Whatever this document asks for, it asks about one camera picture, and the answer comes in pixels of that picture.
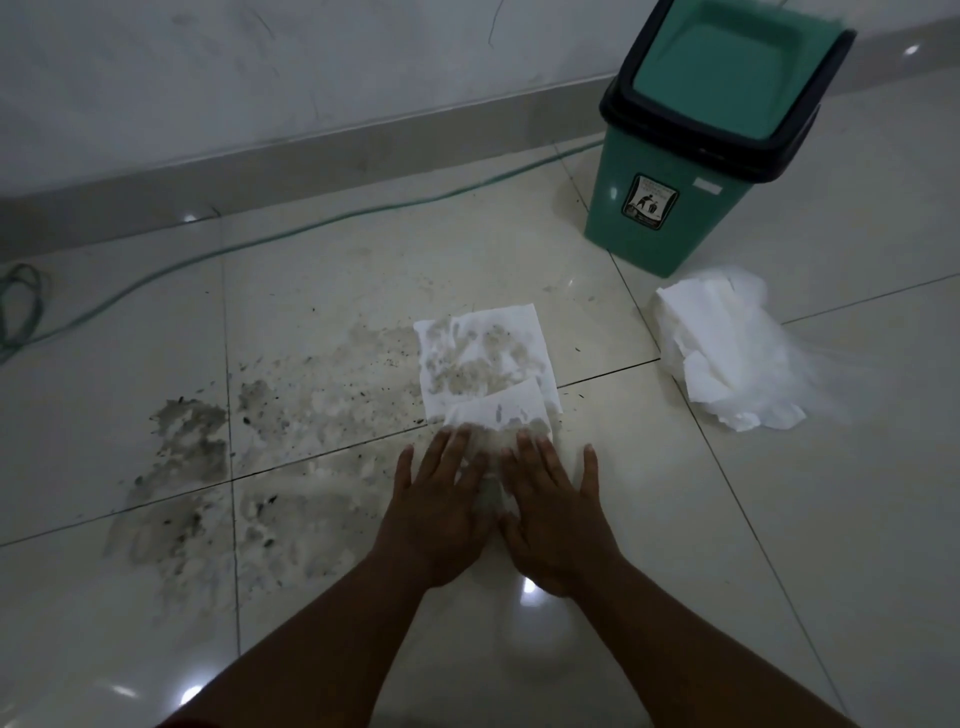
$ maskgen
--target green hose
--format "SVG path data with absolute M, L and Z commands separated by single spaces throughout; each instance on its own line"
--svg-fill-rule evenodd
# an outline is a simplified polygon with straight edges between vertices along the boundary
M 45 308 L 40 272 L 29 263 L 16 263 L 11 267 L 11 269 L 5 272 L 2 277 L 0 277 L 0 366 L 10 361 L 10 359 L 18 352 L 33 344 L 51 339 L 54 336 L 59 336 L 74 328 L 81 327 L 86 322 L 91 321 L 102 314 L 121 299 L 129 296 L 133 291 L 142 288 L 148 283 L 152 283 L 157 279 L 161 279 L 171 273 L 176 273 L 177 271 L 188 268 L 196 263 L 201 263 L 205 260 L 219 257 L 220 255 L 227 255 L 229 253 L 236 253 L 237 251 L 244 251 L 248 248 L 255 248 L 258 245 L 273 243 L 277 240 L 283 240 L 288 237 L 293 237 L 294 235 L 299 235 L 302 232 L 316 230 L 317 228 L 332 225 L 333 223 L 339 223 L 342 220 L 349 220 L 352 217 L 361 217 L 362 215 L 372 215 L 375 212 L 386 212 L 392 209 L 404 209 L 405 207 L 414 207 L 417 205 L 426 205 L 427 203 L 436 203 L 440 200 L 449 200 L 451 197 L 457 197 L 458 195 L 472 192 L 473 190 L 480 189 L 481 187 L 489 187 L 490 185 L 497 184 L 498 182 L 504 182 L 505 180 L 509 180 L 517 175 L 522 175 L 524 172 L 529 172 L 532 169 L 542 167 L 544 164 L 552 164 L 555 161 L 565 157 L 570 157 L 571 155 L 580 154 L 587 149 L 593 149 L 601 144 L 603 144 L 603 141 L 590 142 L 589 144 L 584 144 L 583 146 L 569 149 L 565 152 L 560 152 L 552 155 L 551 157 L 540 159 L 538 161 L 531 162 L 530 164 L 524 164 L 522 167 L 518 167 L 517 169 L 512 169 L 508 172 L 501 172 L 500 174 L 494 175 L 493 177 L 481 182 L 475 182 L 474 184 L 468 184 L 464 187 L 458 187 L 457 189 L 445 192 L 441 195 L 421 197 L 417 200 L 410 200 L 405 203 L 394 203 L 393 205 L 364 207 L 363 209 L 356 209 L 353 212 L 344 212 L 340 215 L 334 215 L 333 217 L 328 217 L 320 222 L 304 225 L 300 228 L 293 228 L 292 230 L 278 232 L 275 235 L 267 235 L 266 237 L 252 240 L 249 243 L 238 243 L 237 245 L 231 245 L 226 248 L 221 248 L 220 250 L 211 251 L 210 253 L 188 257 L 186 260 L 181 260 L 180 262 L 173 263 L 165 268 L 160 268 L 157 271 L 153 271 L 148 276 L 144 276 L 139 280 L 135 280 L 126 288 L 117 291 L 105 301 L 93 306 L 93 308 L 89 309 L 85 313 L 80 314 L 72 321 L 64 324 L 61 327 L 52 328 L 49 331 L 44 331 L 42 333 L 36 333 L 36 330 L 40 324 L 40 320 L 43 318 L 43 312 Z M 16 285 L 27 288 L 33 300 L 30 314 L 16 331 L 11 332 L 7 329 L 7 312 L 4 308 L 4 297 L 6 296 L 7 292 Z

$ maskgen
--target left hand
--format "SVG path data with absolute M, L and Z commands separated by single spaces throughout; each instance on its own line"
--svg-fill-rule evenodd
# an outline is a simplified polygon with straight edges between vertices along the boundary
M 479 453 L 454 482 L 470 439 L 468 425 L 455 434 L 442 429 L 433 438 L 411 479 L 414 447 L 396 462 L 394 496 L 380 524 L 371 556 L 408 569 L 424 589 L 459 576 L 480 556 L 495 523 L 492 514 L 473 513 L 473 500 L 487 470 Z

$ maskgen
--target trash can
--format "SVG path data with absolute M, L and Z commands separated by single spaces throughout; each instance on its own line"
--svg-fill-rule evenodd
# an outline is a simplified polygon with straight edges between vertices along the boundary
M 673 274 L 786 169 L 855 36 L 751 0 L 660 0 L 600 104 L 587 238 Z

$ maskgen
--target floor tile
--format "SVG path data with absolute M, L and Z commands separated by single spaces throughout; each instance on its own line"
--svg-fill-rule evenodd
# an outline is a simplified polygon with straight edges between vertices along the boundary
M 878 130 L 854 101 L 861 95 L 827 99 L 783 176 L 748 192 L 675 278 L 739 265 L 767 281 L 771 314 L 791 321 L 960 271 L 955 206 L 911 150 Z M 943 124 L 950 106 L 936 103 Z M 565 161 L 587 201 L 599 160 L 591 150 Z M 617 264 L 641 307 L 663 285 Z
M 960 68 L 854 94 L 852 100 L 879 130 L 928 175 L 952 205 L 960 181 Z
M 219 245 L 210 221 L 36 258 L 42 329 Z M 0 368 L 0 543 L 229 479 L 225 349 L 210 260 Z
M 0 548 L 0 719 L 148 728 L 236 658 L 228 484 Z
M 600 454 L 602 499 L 624 552 L 684 603 L 834 701 L 825 674 L 673 381 L 655 365 L 562 390 L 558 443 Z M 244 649 L 372 545 L 392 472 L 433 426 L 235 482 Z M 638 725 L 619 667 L 569 602 L 527 594 L 494 536 L 421 605 L 373 725 Z
M 788 329 L 882 362 L 853 425 L 705 433 L 854 719 L 960 716 L 960 278 Z
M 488 159 L 224 220 L 227 244 L 446 192 L 553 149 Z M 563 384 L 656 356 L 554 162 L 455 199 L 347 220 L 226 259 L 234 474 L 423 418 L 411 325 L 533 303 Z

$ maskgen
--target trash can lid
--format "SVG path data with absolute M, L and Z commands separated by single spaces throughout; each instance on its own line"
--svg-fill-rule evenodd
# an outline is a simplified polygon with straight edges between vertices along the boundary
M 843 30 L 749 0 L 674 0 L 633 86 L 715 129 L 766 139 Z
M 752 0 L 659 0 L 600 112 L 720 172 L 769 182 L 796 155 L 855 37 Z

